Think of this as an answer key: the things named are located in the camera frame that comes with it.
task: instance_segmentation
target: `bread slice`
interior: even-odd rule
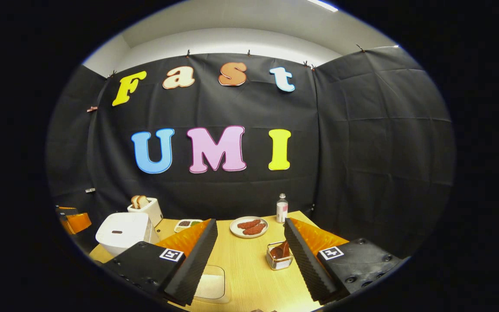
[[[142,209],[143,207],[145,207],[145,205],[149,204],[149,201],[147,200],[147,197],[145,197],[145,195],[141,195],[136,199],[136,201],[138,203],[138,206],[140,207],[139,209]]]
[[[134,209],[140,209],[140,206],[138,205],[138,198],[140,197],[140,195],[135,195],[132,197],[131,201],[132,201],[132,208]]]

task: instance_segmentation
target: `ceiling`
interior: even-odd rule
[[[131,47],[204,28],[251,28],[301,38],[341,55],[394,46],[375,28],[306,0],[186,0],[141,20],[122,35]]]

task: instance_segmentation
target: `white plate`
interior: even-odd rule
[[[259,233],[259,234],[255,234],[255,235],[244,235],[244,233],[243,233],[244,229],[239,228],[238,224],[253,221],[255,219],[260,219],[261,223],[265,223],[265,227],[263,228],[263,231],[261,231],[261,233]],[[236,235],[238,237],[243,237],[243,238],[260,237],[261,235],[265,234],[267,229],[269,229],[269,223],[267,223],[267,221],[265,221],[265,219],[259,218],[259,217],[241,217],[241,218],[238,218],[238,219],[232,221],[232,223],[230,223],[230,231],[234,235]]]

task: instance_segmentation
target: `bottle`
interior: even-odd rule
[[[277,201],[277,222],[284,223],[288,215],[288,201],[285,200],[286,195],[282,193],[279,201]]]

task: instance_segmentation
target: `wire basket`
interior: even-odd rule
[[[290,255],[288,257],[282,257],[280,259],[273,259],[271,256],[271,250],[276,247],[273,245],[281,244],[283,241],[278,241],[276,243],[270,243],[267,245],[267,251],[265,253],[265,258],[267,259],[267,263],[269,263],[269,266],[273,270],[282,270],[287,267],[289,267],[292,264],[292,261],[294,260],[294,255],[292,254],[292,251],[290,251]]]

